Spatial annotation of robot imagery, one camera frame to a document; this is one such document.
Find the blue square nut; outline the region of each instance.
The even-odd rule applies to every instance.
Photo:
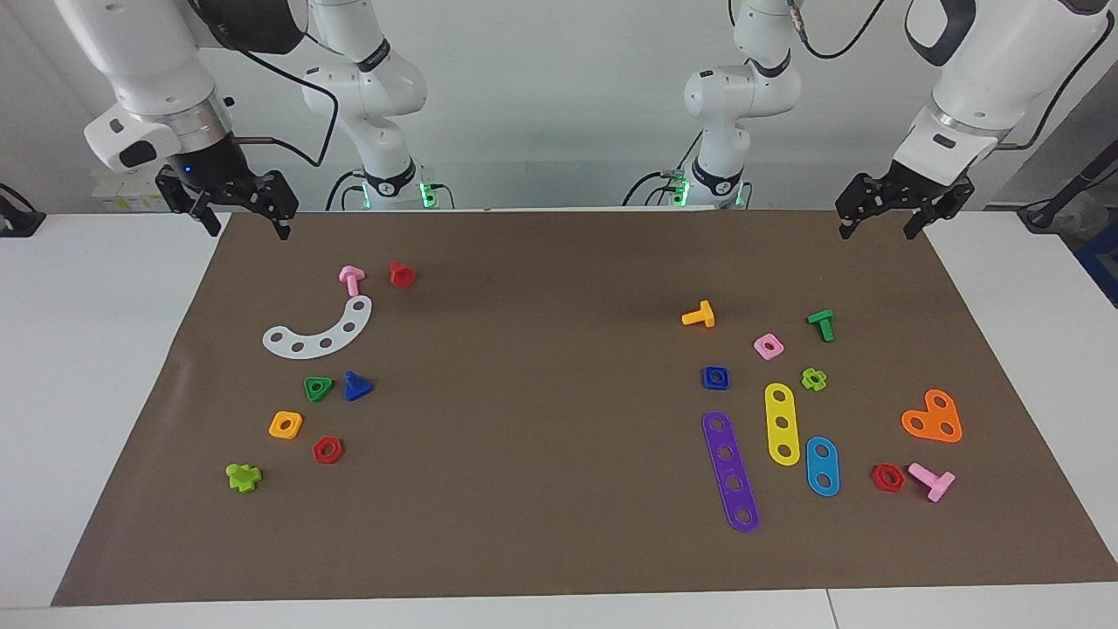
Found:
[[[711,391],[730,389],[730,371],[726,368],[707,368],[702,372],[702,385]]]

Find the plastic toy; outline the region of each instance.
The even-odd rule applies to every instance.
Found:
[[[803,383],[804,389],[808,391],[818,393],[827,388],[827,375],[814,368],[804,370],[803,377],[804,380],[800,382]]]
[[[944,494],[947,494],[947,488],[955,483],[955,475],[951,473],[944,473],[944,476],[936,476],[928,471],[928,468],[921,466],[920,464],[912,464],[909,466],[909,474],[916,477],[917,480],[928,486],[928,499],[932,503],[938,503]]]
[[[765,426],[769,457],[785,467],[799,463],[799,429],[796,426],[796,399],[787,385],[773,383],[765,389]]]
[[[310,378],[303,381],[303,393],[312,404],[318,404],[334,389],[333,379]]]
[[[807,486],[824,498],[833,498],[842,489],[839,449],[825,437],[807,440]]]
[[[728,391],[730,371],[726,368],[707,368],[702,371],[702,385],[711,391]]]
[[[264,333],[264,347],[281,359],[310,361],[340,351],[364,331],[372,317],[372,299],[363,294],[345,302],[345,311],[334,327],[318,335],[296,335],[286,326]]]
[[[699,302],[699,309],[688,312],[683,316],[684,326],[693,326],[695,324],[702,324],[708,328],[714,327],[714,309],[705,298]]]
[[[280,411],[272,418],[272,426],[268,427],[268,435],[276,439],[295,439],[299,429],[303,428],[303,416],[291,411]]]
[[[361,290],[357,287],[357,283],[363,278],[364,270],[357,266],[342,266],[341,273],[338,274],[338,280],[345,284],[345,289],[351,297],[361,294]]]
[[[726,522],[738,533],[757,531],[761,516],[757,511],[749,475],[733,437],[733,425],[723,413],[707,413],[702,418],[702,431],[707,438],[710,464],[714,467],[714,478],[722,495]]]
[[[807,318],[807,323],[819,327],[823,335],[823,343],[834,343],[835,332],[831,327],[831,321],[835,318],[835,313],[831,309],[821,309]]]
[[[901,426],[912,437],[958,444],[963,440],[963,422],[959,411],[951,397],[934,389],[925,394],[923,403],[927,411],[906,411],[901,416]]]
[[[238,466],[237,464],[229,464],[225,468],[225,476],[229,477],[229,489],[236,489],[241,494],[256,492],[256,484],[264,478],[259,468]]]
[[[394,261],[388,266],[388,278],[398,288],[406,288],[416,283],[416,271],[402,261]]]
[[[345,454],[345,447],[342,446],[342,440],[337,437],[323,437],[311,451],[314,454],[315,461],[324,466],[332,466]]]
[[[345,372],[345,401],[356,402],[372,393],[376,389],[368,379],[362,379],[361,377],[354,374],[353,372]]]
[[[873,474],[870,476],[873,478],[873,484],[882,492],[897,494],[901,489],[904,489],[904,475],[901,474],[900,468],[892,464],[879,465],[873,468]]]
[[[754,342],[754,350],[761,355],[761,359],[771,361],[784,354],[784,344],[776,339],[776,335],[765,335]]]

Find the lime green cross-shaped piece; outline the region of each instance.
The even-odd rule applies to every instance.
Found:
[[[241,494],[249,494],[256,490],[256,484],[264,478],[260,468],[253,466],[238,466],[230,464],[225,468],[225,476],[229,477],[229,489],[236,489]]]

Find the white table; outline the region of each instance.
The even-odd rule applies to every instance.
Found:
[[[929,236],[1116,554],[1118,311],[1055,237],[1012,215],[964,213]],[[179,216],[51,216],[0,240],[0,627],[1118,626],[1118,584],[39,609],[216,244]]]

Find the purple perforated strip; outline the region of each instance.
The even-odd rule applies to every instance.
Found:
[[[724,413],[711,412],[702,418],[702,432],[707,438],[707,450],[714,467],[714,478],[722,495],[726,521],[738,533],[756,531],[761,524],[757,512],[754,490],[749,486],[749,475],[741,461],[738,440],[733,437],[733,425]]]

